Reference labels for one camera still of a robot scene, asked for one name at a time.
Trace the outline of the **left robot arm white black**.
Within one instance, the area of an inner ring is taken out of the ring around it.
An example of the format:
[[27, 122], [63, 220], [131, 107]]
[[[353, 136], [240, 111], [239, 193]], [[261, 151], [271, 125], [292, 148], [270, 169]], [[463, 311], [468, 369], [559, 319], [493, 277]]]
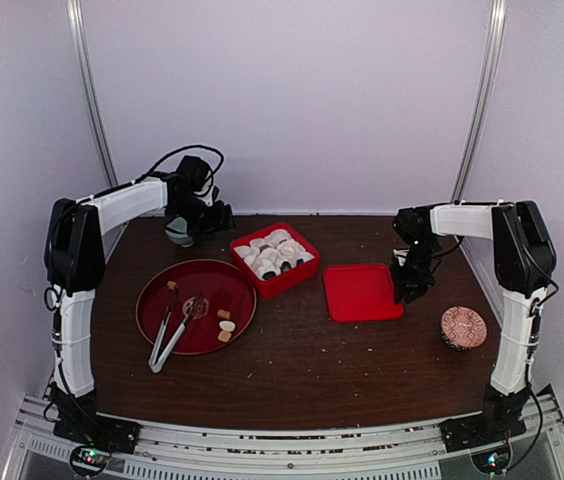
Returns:
[[161, 211], [168, 220], [180, 218], [187, 237], [197, 240], [233, 226], [230, 205], [219, 200], [217, 167], [190, 155], [177, 167], [162, 171], [153, 165], [129, 182], [79, 200], [61, 198], [51, 212], [44, 264], [49, 285], [45, 303], [54, 314], [56, 392], [59, 420], [85, 444], [99, 442], [106, 424], [95, 413], [91, 371], [91, 311], [106, 259], [103, 238], [137, 217]]

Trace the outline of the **red tin lid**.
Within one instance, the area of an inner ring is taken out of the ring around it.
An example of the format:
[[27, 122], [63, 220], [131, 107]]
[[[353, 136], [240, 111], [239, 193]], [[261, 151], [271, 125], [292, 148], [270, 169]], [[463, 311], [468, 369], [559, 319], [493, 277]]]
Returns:
[[336, 323], [393, 321], [404, 315], [384, 264], [331, 266], [323, 282], [329, 317]]

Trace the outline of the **silver serving tongs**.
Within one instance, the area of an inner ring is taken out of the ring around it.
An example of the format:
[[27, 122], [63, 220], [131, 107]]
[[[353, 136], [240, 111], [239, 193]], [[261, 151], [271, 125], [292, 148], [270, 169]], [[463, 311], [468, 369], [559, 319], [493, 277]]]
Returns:
[[171, 323], [171, 319], [174, 313], [176, 312], [178, 298], [179, 295], [176, 291], [170, 294], [169, 301], [165, 310], [165, 314], [159, 324], [158, 332], [148, 360], [148, 366], [151, 372], [154, 374], [161, 372], [164, 364], [168, 360], [173, 349], [175, 348], [176, 344], [178, 343], [184, 331], [186, 330], [186, 326], [188, 322], [196, 318], [199, 311], [203, 309], [205, 304], [204, 295], [201, 291], [199, 291], [193, 297], [193, 300], [189, 305], [189, 308], [186, 310], [183, 319], [180, 321], [180, 324], [173, 332], [173, 335], [169, 338], [167, 342], [164, 342], [165, 335]]

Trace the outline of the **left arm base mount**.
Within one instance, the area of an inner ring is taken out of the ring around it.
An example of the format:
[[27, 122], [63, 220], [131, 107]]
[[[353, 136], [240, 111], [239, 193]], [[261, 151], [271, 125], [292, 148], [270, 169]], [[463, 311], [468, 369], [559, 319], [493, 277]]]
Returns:
[[104, 472], [116, 453], [133, 454], [141, 426], [137, 422], [98, 416], [96, 425], [77, 425], [66, 418], [55, 422], [53, 434], [75, 443], [69, 453], [70, 468], [91, 478]]

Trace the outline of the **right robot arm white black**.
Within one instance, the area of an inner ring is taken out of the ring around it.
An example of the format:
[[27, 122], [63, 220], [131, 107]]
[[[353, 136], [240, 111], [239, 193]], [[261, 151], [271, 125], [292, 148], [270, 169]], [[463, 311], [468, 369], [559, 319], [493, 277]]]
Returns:
[[433, 261], [440, 238], [491, 241], [494, 271], [503, 291], [500, 346], [474, 430], [492, 442], [517, 422], [528, 400], [530, 371], [539, 341], [541, 311], [558, 286], [556, 252], [533, 201], [432, 204], [398, 211], [393, 228], [407, 244], [390, 265], [397, 303], [409, 304], [435, 284]]

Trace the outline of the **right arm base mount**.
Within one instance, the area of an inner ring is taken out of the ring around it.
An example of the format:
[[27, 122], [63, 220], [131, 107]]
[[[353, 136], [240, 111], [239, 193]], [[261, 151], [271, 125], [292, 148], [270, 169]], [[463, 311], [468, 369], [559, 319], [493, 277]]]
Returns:
[[467, 451], [473, 467], [490, 476], [504, 474], [513, 466], [511, 440], [527, 431], [521, 419], [490, 429], [481, 414], [447, 419], [439, 429], [448, 453]]

